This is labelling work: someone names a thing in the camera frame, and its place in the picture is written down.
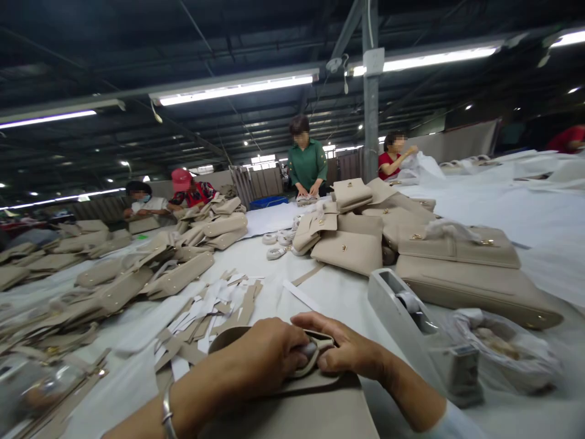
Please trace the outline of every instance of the silver bracelet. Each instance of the silver bracelet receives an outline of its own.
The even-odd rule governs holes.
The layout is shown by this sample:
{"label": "silver bracelet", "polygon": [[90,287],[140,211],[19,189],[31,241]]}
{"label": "silver bracelet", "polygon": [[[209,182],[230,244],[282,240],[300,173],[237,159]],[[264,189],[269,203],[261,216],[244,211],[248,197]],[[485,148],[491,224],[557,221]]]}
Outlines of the silver bracelet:
{"label": "silver bracelet", "polygon": [[179,439],[175,433],[175,429],[172,426],[172,411],[171,411],[171,384],[168,385],[163,397],[163,426],[165,427],[165,433],[167,439]]}

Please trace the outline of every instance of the pink cap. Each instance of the pink cap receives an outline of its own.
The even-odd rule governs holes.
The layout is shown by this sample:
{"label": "pink cap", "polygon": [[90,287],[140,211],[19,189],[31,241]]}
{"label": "pink cap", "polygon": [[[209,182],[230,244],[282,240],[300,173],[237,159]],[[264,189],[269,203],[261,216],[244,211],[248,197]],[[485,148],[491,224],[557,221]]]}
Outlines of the pink cap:
{"label": "pink cap", "polygon": [[172,174],[172,187],[176,192],[187,192],[191,187],[191,173],[183,168],[175,169]]}

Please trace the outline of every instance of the blue crate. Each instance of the blue crate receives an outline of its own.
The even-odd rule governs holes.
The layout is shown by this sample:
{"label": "blue crate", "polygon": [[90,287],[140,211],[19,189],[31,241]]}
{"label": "blue crate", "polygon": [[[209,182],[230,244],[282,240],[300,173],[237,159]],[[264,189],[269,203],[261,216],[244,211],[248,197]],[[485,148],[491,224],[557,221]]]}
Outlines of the blue crate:
{"label": "blue crate", "polygon": [[250,203],[250,210],[263,209],[277,204],[288,203],[287,197],[266,197]]}

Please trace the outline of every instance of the support column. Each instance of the support column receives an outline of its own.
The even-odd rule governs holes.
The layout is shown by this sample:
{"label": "support column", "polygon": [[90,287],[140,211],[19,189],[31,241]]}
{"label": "support column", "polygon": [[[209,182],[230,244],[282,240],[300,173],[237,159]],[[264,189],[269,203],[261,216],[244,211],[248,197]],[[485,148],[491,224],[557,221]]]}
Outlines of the support column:
{"label": "support column", "polygon": [[[378,47],[378,0],[363,0],[361,41],[364,53]],[[362,148],[361,175],[364,183],[370,182],[378,175],[378,78],[378,75],[368,77],[364,75],[363,129],[366,138]]]}

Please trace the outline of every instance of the black hair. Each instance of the black hair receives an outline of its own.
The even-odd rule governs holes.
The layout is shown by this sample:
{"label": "black hair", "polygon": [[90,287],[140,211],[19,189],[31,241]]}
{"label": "black hair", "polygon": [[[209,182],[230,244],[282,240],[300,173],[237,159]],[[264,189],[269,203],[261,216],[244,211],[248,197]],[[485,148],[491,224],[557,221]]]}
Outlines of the black hair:
{"label": "black hair", "polygon": [[404,133],[404,131],[394,131],[394,132],[388,133],[388,135],[384,139],[384,152],[387,152],[388,146],[393,145],[394,142],[396,142],[396,138],[400,137],[400,136],[406,137],[406,134]]}
{"label": "black hair", "polygon": [[299,135],[309,132],[309,119],[305,115],[296,115],[288,126],[291,135]]}
{"label": "black hair", "polygon": [[126,195],[130,196],[134,192],[146,192],[152,195],[152,188],[146,183],[133,180],[126,185]]}

